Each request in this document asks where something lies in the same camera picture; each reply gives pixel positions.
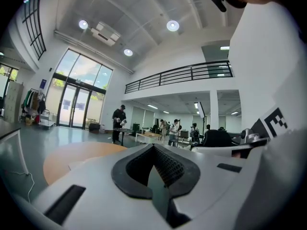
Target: round wooden table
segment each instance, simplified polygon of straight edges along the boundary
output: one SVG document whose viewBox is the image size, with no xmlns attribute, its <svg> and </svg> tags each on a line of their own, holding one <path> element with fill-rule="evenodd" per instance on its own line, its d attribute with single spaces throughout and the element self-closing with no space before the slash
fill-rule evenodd
<svg viewBox="0 0 307 230">
<path fill-rule="evenodd" d="M 104 142 L 78 142 L 61 146 L 48 155 L 44 161 L 44 177 L 51 185 L 69 171 L 69 164 L 90 158 L 103 157 L 127 149 L 116 144 Z"/>
</svg>

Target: round ceiling light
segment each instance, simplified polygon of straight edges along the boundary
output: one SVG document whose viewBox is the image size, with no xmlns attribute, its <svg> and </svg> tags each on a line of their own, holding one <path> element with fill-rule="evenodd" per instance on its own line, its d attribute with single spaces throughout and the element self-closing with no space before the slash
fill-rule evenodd
<svg viewBox="0 0 307 230">
<path fill-rule="evenodd" d="M 167 22 L 166 27 L 169 31 L 175 32 L 179 29 L 179 23 L 177 21 L 169 21 Z"/>
<path fill-rule="evenodd" d="M 80 22 L 79 22 L 79 27 L 81 28 L 81 29 L 87 29 L 87 27 L 88 27 L 88 23 L 85 21 L 85 20 L 81 20 Z"/>
<path fill-rule="evenodd" d="M 132 55 L 133 55 L 133 52 L 132 52 L 131 49 L 125 49 L 125 50 L 124 50 L 124 54 L 125 54 L 126 56 L 132 56 Z"/>
</svg>

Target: cord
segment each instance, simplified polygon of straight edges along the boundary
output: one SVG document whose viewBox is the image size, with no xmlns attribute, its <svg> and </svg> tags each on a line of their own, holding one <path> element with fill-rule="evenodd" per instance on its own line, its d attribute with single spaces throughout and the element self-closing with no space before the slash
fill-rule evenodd
<svg viewBox="0 0 307 230">
<path fill-rule="evenodd" d="M 6 171 L 6 173 L 19 174 L 19 175 L 25 174 L 25 172 L 24 173 L 19 173 L 19 172 L 15 172 L 15 171 Z M 29 175 L 31 175 L 31 179 L 32 179 L 32 182 L 33 182 L 33 185 L 31 186 L 31 188 L 30 188 L 30 190 L 28 192 L 28 201 L 29 201 L 29 203 L 31 203 L 31 201 L 30 201 L 30 192 L 32 191 L 32 188 L 34 187 L 35 182 L 33 180 L 32 174 L 29 173 Z"/>
</svg>

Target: door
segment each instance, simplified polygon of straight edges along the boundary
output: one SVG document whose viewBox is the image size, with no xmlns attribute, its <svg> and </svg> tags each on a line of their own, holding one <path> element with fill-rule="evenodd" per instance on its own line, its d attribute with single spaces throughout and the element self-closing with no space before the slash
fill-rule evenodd
<svg viewBox="0 0 307 230">
<path fill-rule="evenodd" d="M 58 111 L 58 125 L 84 128 L 90 90 L 66 84 Z"/>
</svg>

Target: table leg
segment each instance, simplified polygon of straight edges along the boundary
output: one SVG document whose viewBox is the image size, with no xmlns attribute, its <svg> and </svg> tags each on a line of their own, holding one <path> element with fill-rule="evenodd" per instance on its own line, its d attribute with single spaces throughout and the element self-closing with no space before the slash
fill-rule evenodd
<svg viewBox="0 0 307 230">
<path fill-rule="evenodd" d="M 122 136 L 121 136 L 121 145 L 122 147 L 124 146 L 124 132 L 122 132 Z"/>
<path fill-rule="evenodd" d="M 18 137 L 18 153 L 19 153 L 20 162 L 21 162 L 21 165 L 24 169 L 25 174 L 29 174 L 28 168 L 27 168 L 25 161 L 24 161 L 24 154 L 23 154 L 23 148 L 21 146 L 19 130 L 17 131 L 17 137 Z"/>
</svg>

